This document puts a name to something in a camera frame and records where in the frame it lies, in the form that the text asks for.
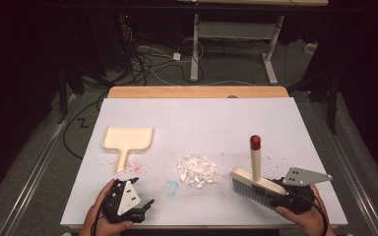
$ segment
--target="dark background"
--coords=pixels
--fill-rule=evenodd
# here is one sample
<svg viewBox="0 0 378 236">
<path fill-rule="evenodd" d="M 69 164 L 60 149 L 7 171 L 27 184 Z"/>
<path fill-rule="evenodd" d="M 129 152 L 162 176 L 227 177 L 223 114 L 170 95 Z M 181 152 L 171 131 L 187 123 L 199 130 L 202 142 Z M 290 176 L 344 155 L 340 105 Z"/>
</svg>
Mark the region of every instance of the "dark background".
<svg viewBox="0 0 378 236">
<path fill-rule="evenodd" d="M 361 2 L 331 1 L 330 5 L 348 7 Z M 335 17 L 329 24 L 327 16 L 286 17 L 280 41 L 288 44 L 301 38 L 314 42 L 324 36 L 304 80 L 339 62 L 333 74 L 340 77 L 340 92 L 378 162 L 378 0 L 368 2 L 370 6 L 360 15 Z M 63 12 L 48 11 L 38 3 L 0 1 L 0 182 L 30 133 L 52 109 L 50 99 L 58 90 L 62 65 L 74 62 L 89 74 L 103 76 L 107 67 L 126 62 L 126 57 L 116 53 L 121 51 L 115 47 L 120 37 L 116 37 L 111 15 L 74 12 L 67 19 Z M 131 17 L 137 30 L 170 39 L 172 44 L 192 30 L 192 18 L 187 14 L 145 13 Z M 257 20 L 251 16 L 239 19 Z M 75 81 L 81 75 L 70 76 Z M 317 93 L 316 100 L 323 100 L 330 80 L 322 78 L 306 89 Z"/>
</svg>

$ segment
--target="red handle tip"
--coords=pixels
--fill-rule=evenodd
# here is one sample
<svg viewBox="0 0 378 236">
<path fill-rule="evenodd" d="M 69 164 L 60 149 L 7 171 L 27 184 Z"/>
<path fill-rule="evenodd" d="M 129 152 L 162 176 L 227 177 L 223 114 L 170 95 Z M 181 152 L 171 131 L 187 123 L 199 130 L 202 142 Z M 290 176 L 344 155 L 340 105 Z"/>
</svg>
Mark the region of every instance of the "red handle tip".
<svg viewBox="0 0 378 236">
<path fill-rule="evenodd" d="M 261 145 L 260 145 L 260 137 L 259 136 L 252 136 L 250 138 L 250 147 L 251 149 L 253 150 L 258 150 L 261 148 Z"/>
</svg>

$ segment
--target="person's right hand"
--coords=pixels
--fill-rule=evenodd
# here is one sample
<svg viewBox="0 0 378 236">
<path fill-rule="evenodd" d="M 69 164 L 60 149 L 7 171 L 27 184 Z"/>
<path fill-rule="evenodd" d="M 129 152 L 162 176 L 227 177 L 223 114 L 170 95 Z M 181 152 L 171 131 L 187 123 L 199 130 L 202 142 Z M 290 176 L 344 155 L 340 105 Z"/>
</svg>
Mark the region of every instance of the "person's right hand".
<svg viewBox="0 0 378 236">
<path fill-rule="evenodd" d="M 324 211 L 328 220 L 328 231 L 327 235 L 336 235 L 333 229 L 330 226 L 330 220 L 328 219 L 327 210 L 325 209 L 324 202 L 322 201 L 319 192 L 315 185 L 311 185 L 311 189 L 314 192 L 315 198 L 319 201 L 320 208 Z M 276 207 L 276 212 L 286 218 L 287 220 L 292 221 L 293 223 L 299 226 L 299 229 L 302 230 L 308 236 L 321 236 L 324 231 L 324 222 L 319 211 L 313 207 L 310 210 L 302 214 L 295 214 L 289 209 L 278 206 Z"/>
</svg>

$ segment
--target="blue stain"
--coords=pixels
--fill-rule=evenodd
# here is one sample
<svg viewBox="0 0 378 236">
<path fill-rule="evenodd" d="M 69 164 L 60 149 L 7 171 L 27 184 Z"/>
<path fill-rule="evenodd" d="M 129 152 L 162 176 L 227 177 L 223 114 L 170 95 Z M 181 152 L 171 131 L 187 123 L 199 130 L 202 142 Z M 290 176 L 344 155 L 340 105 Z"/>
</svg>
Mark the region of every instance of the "blue stain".
<svg viewBox="0 0 378 236">
<path fill-rule="evenodd" d="M 164 185 L 164 193 L 168 195 L 169 197 L 174 197 L 176 196 L 176 192 L 179 189 L 179 184 L 172 180 L 172 181 L 167 181 Z"/>
</svg>

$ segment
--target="hand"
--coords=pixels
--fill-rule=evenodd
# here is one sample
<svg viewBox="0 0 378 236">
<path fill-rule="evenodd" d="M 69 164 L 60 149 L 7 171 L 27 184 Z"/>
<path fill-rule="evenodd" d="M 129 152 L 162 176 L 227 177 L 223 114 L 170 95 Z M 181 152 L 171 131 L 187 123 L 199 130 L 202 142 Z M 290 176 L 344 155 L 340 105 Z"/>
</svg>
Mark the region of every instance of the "hand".
<svg viewBox="0 0 378 236">
<path fill-rule="evenodd" d="M 94 221 L 95 221 L 97 210 L 99 209 L 99 206 L 103 201 L 103 198 L 106 196 L 106 194 L 109 192 L 109 190 L 113 187 L 113 183 L 114 183 L 114 180 L 112 179 L 99 192 L 99 195 L 97 196 L 96 201 L 94 202 L 94 205 L 91 206 L 91 208 L 88 211 L 88 214 L 86 215 L 84 225 L 82 227 L 81 232 L 79 233 L 80 236 L 91 236 L 91 229 L 92 229 L 92 225 L 94 224 Z M 106 220 L 105 217 L 102 217 L 97 222 L 96 235 L 97 236 L 115 235 L 117 233 L 120 233 L 120 232 L 130 228 L 131 226 L 133 226 L 133 221 L 130 221 L 130 220 L 111 224 Z"/>
<path fill-rule="evenodd" d="M 320 208 L 325 213 L 328 219 L 327 210 L 325 209 L 324 202 L 322 201 L 317 188 L 315 187 L 315 185 L 311 185 L 311 189 L 314 192 L 315 198 L 318 200 L 318 201 L 315 200 L 315 204 L 316 205 L 320 204 Z M 323 222 L 321 214 L 315 207 L 311 208 L 305 213 L 295 214 L 285 207 L 278 206 L 276 207 L 276 212 L 280 214 L 281 216 L 283 216 L 284 218 L 297 224 L 299 226 L 299 229 L 308 236 L 320 236 L 323 233 L 324 222 Z M 336 235 L 330 226 L 329 219 L 328 219 L 327 235 Z"/>
</svg>

